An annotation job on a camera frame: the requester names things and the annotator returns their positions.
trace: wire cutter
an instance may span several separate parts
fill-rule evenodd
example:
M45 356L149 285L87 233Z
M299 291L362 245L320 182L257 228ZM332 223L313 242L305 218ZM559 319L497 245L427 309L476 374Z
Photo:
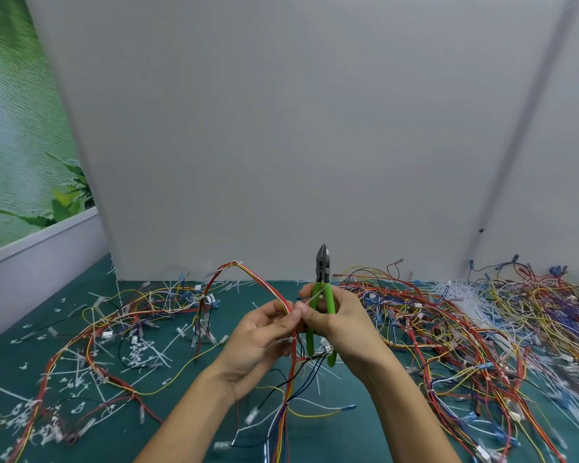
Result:
M323 244L317 252L316 259L316 284L313 286L312 293L315 293L309 306L317 310L320 296L323 296L326 301L326 309L328 313L336 313L335 300L332 296L332 289L330 288L330 253L326 244ZM328 366L332 367L336 362L336 351L331 350L330 345L326 348L328 351ZM313 328L307 327L307 354L312 357L315 353L313 345Z

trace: green plier handle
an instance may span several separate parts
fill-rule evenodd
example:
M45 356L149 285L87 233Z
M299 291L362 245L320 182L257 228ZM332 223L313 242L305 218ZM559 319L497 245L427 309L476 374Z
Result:
M315 286L313 286L312 292L320 293L317 294L313 299L311 299L311 302L309 302L309 306L312 309L317 310L317 304L319 303L320 295L323 295L324 299L326 299L326 309L328 313L336 313L335 299L332 296L332 289L330 288L330 284L316 283ZM315 351L316 349L313 344L313 328L307 327L307 354L309 355L309 357L312 357L313 354L315 354ZM332 351L332 354L328 356L328 366L333 367L335 365L335 362L336 362L336 351L334 350Z

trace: white trim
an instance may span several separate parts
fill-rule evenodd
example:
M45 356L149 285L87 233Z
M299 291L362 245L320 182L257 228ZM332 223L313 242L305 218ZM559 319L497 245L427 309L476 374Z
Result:
M15 242L11 242L4 247L0 247L0 262L7 259L8 257L12 257L17 253L28 249L34 245L37 245L39 242L42 242L50 237L53 237L56 234L61 233L73 226L76 226L79 223L82 223L93 216L97 215L96 207L87 209L82 211L81 213L76 214L75 216L71 216L68 219L60 221L54 225L46 227L45 229L41 229L38 232L34 232L30 235L23 237L22 239L16 240Z

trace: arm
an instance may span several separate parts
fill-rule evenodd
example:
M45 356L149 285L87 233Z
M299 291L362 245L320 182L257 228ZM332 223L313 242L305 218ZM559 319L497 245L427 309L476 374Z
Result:
M300 291L310 297L313 285ZM302 321L325 336L349 370L365 385L380 417L395 463L460 463L427 400L382 342L360 300L332 286L336 315L298 302Z
M229 408L261 380L289 344L300 311L285 315L278 301L249 312L218 358L195 379L134 463L199 463Z

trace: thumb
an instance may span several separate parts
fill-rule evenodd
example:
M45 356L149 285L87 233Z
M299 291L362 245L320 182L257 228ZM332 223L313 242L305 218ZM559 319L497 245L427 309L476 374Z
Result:
M300 313L301 311L299 309L294 308L294 310L286 316L281 317L280 319L275 319L275 321L267 327L258 328L257 335L259 339L268 344L287 336L300 321Z
M302 301L296 303L296 309L300 310L301 319L308 327L313 328L321 335L326 336L328 334L328 317L325 313L312 309Z

